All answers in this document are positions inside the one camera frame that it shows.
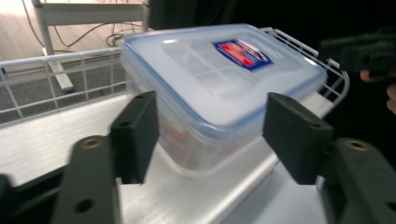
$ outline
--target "sticker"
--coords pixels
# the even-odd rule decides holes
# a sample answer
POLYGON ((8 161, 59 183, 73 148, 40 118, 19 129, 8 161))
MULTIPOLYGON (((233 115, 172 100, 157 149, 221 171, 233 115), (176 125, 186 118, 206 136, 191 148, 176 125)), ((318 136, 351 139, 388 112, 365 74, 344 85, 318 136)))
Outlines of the sticker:
POLYGON ((213 45, 226 58, 250 71, 273 63, 267 55, 242 40, 228 40, 213 45))

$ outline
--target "white wire rack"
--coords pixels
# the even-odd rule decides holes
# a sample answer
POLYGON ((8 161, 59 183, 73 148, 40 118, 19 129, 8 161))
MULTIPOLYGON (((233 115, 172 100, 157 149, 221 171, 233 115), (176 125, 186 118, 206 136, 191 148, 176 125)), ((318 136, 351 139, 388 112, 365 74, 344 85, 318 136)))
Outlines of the white wire rack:
MULTIPOLYGON (((345 97, 349 79, 337 62, 319 61, 316 50, 277 29, 262 30, 325 68, 328 80, 318 91, 320 95, 333 105, 345 97)), ((111 48, 0 62, 0 123, 125 94, 125 71, 119 56, 120 48, 111 48), (64 71, 59 73, 65 72, 74 79, 74 92, 62 92, 55 81, 59 73, 50 70, 49 62, 63 64, 64 71)))

